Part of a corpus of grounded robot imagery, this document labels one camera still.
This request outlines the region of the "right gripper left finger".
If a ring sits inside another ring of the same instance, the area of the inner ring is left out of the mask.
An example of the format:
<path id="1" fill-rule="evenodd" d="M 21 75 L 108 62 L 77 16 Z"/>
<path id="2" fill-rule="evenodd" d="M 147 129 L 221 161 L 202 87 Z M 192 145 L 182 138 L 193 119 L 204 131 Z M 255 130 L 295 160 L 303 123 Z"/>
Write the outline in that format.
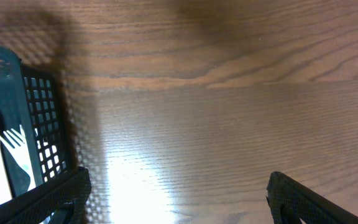
<path id="1" fill-rule="evenodd" d="M 81 223 L 90 196 L 88 169 L 78 167 L 0 205 L 0 223 Z"/>

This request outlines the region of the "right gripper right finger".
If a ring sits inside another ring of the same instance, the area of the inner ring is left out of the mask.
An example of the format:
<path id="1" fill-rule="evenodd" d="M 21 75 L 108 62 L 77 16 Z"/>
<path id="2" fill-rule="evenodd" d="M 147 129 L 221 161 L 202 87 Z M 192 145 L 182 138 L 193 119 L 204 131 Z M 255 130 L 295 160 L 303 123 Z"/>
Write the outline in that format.
<path id="1" fill-rule="evenodd" d="M 266 196 L 274 224 L 358 224 L 358 217 L 281 172 L 272 172 Z"/>

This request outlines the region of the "black plastic perforated basket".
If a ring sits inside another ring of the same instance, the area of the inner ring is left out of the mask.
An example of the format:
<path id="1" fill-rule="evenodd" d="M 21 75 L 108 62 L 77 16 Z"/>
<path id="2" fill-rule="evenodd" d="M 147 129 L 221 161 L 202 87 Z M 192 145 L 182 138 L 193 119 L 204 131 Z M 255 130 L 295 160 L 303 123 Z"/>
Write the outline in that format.
<path id="1" fill-rule="evenodd" d="M 24 65 L 13 51 L 0 47 L 0 136 L 12 128 L 19 132 L 20 124 L 25 131 L 36 187 L 77 168 L 68 149 L 53 78 Z M 1 150 L 14 199 L 28 192 L 30 178 L 2 142 Z"/>

